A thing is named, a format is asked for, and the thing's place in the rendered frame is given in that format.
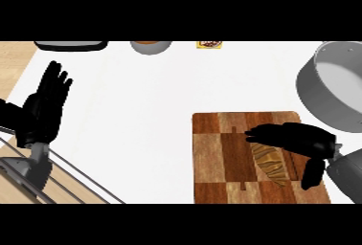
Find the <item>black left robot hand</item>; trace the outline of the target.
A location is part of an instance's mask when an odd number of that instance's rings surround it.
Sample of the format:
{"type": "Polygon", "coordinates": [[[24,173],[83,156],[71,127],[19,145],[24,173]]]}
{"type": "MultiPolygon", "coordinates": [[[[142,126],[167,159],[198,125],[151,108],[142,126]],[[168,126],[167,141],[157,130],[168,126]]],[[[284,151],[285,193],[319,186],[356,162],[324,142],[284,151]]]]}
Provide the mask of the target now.
{"type": "Polygon", "coordinates": [[[35,143],[49,144],[58,135],[62,107],[72,80],[56,61],[49,63],[37,92],[22,107],[0,99],[0,126],[16,133],[16,146],[27,148],[35,143]]]}

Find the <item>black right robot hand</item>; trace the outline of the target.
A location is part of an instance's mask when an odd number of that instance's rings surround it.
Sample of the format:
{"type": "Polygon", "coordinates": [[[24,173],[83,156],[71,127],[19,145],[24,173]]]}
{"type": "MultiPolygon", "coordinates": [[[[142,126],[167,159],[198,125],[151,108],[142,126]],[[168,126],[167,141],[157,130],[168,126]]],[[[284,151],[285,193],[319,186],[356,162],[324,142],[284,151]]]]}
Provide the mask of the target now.
{"type": "Polygon", "coordinates": [[[260,124],[245,132],[247,141],[282,148],[310,159],[301,179],[301,189],[316,187],[322,180],[325,161],[335,156],[337,136],[322,128],[298,122],[260,124]]]}

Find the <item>brown striped croissant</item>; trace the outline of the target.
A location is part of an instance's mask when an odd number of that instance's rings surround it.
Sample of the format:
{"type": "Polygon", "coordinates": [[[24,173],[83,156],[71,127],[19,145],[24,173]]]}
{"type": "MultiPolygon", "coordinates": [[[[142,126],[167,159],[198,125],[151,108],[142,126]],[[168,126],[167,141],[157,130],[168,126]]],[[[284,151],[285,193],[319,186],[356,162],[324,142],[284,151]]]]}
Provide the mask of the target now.
{"type": "Polygon", "coordinates": [[[279,149],[263,144],[251,144],[250,150],[257,180],[272,181],[279,187],[285,187],[288,173],[279,149]]]}

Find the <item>checkered wooden cutting board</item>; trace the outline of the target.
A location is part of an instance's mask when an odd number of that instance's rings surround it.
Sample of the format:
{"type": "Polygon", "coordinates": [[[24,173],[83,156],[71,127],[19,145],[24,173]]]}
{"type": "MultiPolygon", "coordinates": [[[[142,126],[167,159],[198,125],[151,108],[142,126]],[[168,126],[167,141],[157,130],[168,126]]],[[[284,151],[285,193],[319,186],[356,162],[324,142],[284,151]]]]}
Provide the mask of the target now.
{"type": "Polygon", "coordinates": [[[279,148],[288,180],[279,187],[259,181],[245,131],[262,123],[298,122],[291,112],[197,113],[192,115],[194,200],[198,204],[327,204],[322,185],[303,190],[307,158],[279,148]]]}

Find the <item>grey metal pot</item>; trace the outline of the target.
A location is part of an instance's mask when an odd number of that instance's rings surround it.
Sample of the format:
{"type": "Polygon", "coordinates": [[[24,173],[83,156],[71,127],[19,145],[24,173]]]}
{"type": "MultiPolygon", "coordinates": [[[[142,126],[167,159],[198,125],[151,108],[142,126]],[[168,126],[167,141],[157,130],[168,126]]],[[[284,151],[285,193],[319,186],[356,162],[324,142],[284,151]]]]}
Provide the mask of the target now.
{"type": "Polygon", "coordinates": [[[297,94],[332,128],[362,133],[362,41],[325,41],[301,68],[297,94]]]}

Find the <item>grey round cup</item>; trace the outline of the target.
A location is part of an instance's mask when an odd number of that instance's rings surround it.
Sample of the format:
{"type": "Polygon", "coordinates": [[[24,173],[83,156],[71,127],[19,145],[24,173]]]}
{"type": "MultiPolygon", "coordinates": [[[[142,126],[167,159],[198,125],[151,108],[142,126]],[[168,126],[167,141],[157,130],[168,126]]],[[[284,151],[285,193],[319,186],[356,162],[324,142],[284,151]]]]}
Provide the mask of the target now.
{"type": "Polygon", "coordinates": [[[163,53],[168,49],[171,41],[158,41],[148,44],[131,41],[130,44],[139,54],[151,56],[163,53]]]}

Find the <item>yellow printed packet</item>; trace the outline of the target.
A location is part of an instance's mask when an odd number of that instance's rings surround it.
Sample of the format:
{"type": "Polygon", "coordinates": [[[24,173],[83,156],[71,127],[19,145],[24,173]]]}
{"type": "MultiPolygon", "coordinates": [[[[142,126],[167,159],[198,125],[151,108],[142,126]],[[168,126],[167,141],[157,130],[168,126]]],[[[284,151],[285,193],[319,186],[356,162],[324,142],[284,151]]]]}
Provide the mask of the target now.
{"type": "Polygon", "coordinates": [[[220,49],[222,41],[198,41],[197,48],[198,49],[220,49]]]}

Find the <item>grey metal rail rack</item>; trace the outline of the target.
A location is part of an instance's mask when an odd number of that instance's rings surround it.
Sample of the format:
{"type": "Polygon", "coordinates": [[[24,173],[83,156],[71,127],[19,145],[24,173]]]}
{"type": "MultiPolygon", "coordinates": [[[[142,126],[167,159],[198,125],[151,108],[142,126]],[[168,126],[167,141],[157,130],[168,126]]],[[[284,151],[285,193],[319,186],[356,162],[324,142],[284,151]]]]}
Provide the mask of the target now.
{"type": "Polygon", "coordinates": [[[123,204],[120,198],[81,172],[78,168],[49,150],[52,171],[43,189],[37,189],[24,174],[41,160],[34,150],[16,148],[15,131],[0,126],[0,204],[123,204]]]}

